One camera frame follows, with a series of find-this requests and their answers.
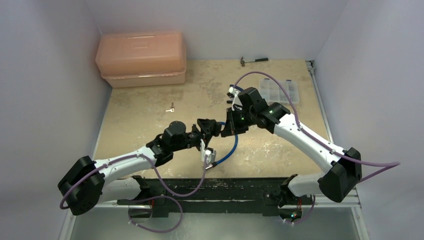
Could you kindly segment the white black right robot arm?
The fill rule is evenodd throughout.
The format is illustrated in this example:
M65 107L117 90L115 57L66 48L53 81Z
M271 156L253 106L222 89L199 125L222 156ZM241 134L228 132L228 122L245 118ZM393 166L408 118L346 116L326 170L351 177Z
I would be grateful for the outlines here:
M257 126L291 143L321 169L319 173L293 174L286 179L280 187L281 206L316 194L340 203L362 179L361 154L357 149L346 150L326 141L297 121L282 104L267 104L254 87L243 91L230 87L227 95L232 98L232 105L226 110L221 137L240 135Z

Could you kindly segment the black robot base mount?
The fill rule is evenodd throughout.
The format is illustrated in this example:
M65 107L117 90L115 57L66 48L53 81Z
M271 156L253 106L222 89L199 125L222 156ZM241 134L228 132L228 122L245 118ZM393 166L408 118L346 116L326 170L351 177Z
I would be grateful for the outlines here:
M261 214L278 216L284 209L312 204L308 193L293 197L283 189L286 177L206 178L196 193L174 196L158 179L140 179L141 194L134 200L119 199L117 205L131 210L151 210L152 217L166 218L170 213Z

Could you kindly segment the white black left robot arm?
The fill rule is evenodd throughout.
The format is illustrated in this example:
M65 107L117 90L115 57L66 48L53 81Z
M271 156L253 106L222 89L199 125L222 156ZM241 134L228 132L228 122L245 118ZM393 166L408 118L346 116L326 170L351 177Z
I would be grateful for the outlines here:
M209 142L219 136L222 124L214 119L198 119L191 131L181 121L173 121L163 133L132 152L116 157L93 160L80 157L57 187L62 194L59 207L69 209L78 216L96 204L111 200L132 200L138 205L146 203L149 191L139 177L129 174L154 169L173 159L174 152L196 148L204 163L214 158Z

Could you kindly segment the blue cable lock loop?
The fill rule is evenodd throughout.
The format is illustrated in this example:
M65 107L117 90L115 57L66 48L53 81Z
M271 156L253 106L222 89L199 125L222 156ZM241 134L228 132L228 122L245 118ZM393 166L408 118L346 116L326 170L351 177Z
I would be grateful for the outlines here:
M209 163L208 165L206 165L205 170L207 171L207 170L213 169L213 168L215 168L217 165L220 165L220 164L221 164L221 163L223 163L225 160L229 159L229 158L233 155L233 153L236 151L237 146L238 146L238 143L239 143L239 137L238 137L238 135L235 135L235 138L234 138L234 144L233 144L232 149L229 151L229 153L227 153L227 154L226 154L223 158L221 158L220 160L218 160L218 161L214 161L214 162Z

